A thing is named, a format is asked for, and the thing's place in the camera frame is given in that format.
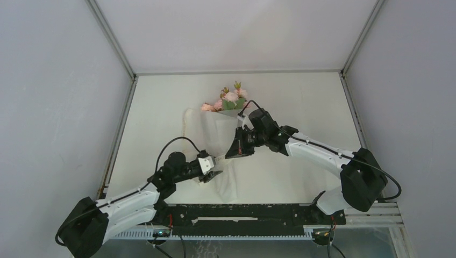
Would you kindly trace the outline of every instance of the table top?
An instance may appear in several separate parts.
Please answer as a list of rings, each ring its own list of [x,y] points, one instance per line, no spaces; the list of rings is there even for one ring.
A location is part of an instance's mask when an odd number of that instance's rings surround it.
[[[358,150],[358,135],[338,73],[256,73],[140,76],[108,187],[108,197],[145,183],[156,158],[183,134],[188,108],[217,100],[223,87],[241,81],[253,99],[279,123],[334,147]],[[182,151],[171,144],[169,153]],[[309,203],[340,180],[312,163],[260,147],[233,163],[237,199],[231,203]],[[177,184],[167,203],[223,203],[213,185],[193,180]]]

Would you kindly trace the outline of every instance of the white wall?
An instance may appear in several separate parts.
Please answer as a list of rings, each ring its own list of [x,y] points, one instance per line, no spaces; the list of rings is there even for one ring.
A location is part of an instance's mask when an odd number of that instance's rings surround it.
[[[137,73],[339,69],[376,0],[99,0]]]
[[[388,1],[348,75],[418,257],[454,257],[456,1]]]
[[[2,1],[0,82],[0,257],[69,257],[54,234],[95,197],[130,79],[84,1]]]

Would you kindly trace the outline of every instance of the floor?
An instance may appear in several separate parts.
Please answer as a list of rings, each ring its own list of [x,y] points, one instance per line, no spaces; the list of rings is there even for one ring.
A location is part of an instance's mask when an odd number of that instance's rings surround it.
[[[187,109],[218,99],[223,87],[241,81],[253,99],[279,123],[334,147],[358,150],[360,143],[337,73],[256,73],[140,76],[108,188],[108,197],[145,183],[156,157],[183,134]],[[163,157],[182,151],[175,142]],[[332,174],[306,160],[257,148],[233,162],[236,199],[230,203],[309,203],[340,184]],[[177,184],[167,203],[224,203],[214,182]]]

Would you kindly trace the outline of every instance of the pink flower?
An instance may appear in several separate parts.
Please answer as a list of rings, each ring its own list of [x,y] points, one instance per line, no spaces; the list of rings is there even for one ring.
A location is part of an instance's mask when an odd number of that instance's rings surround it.
[[[244,89],[237,89],[236,93],[239,95],[240,98],[247,98],[247,91]]]
[[[203,104],[203,106],[201,107],[201,110],[215,112],[215,109],[213,108],[213,106],[211,106],[209,104]]]
[[[236,94],[236,93],[232,93],[232,92],[228,92],[224,97],[223,99],[227,100],[227,101],[231,101],[231,102],[235,102],[237,101],[239,98],[239,96]]]
[[[221,110],[223,108],[223,100],[219,99],[215,104],[214,104],[214,109],[215,110]]]

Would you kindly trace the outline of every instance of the pink rose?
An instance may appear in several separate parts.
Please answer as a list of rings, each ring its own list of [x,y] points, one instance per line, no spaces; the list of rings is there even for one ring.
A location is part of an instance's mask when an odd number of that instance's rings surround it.
[[[244,89],[237,89],[236,93],[239,95],[240,98],[247,98],[247,91]]]
[[[228,92],[223,99],[231,102],[236,102],[238,100],[239,96],[236,93]]]
[[[213,106],[211,106],[209,104],[203,104],[203,106],[201,107],[201,110],[204,110],[204,111],[215,111]]]
[[[215,110],[221,110],[223,108],[223,100],[219,99],[215,104],[214,104],[214,109]]]

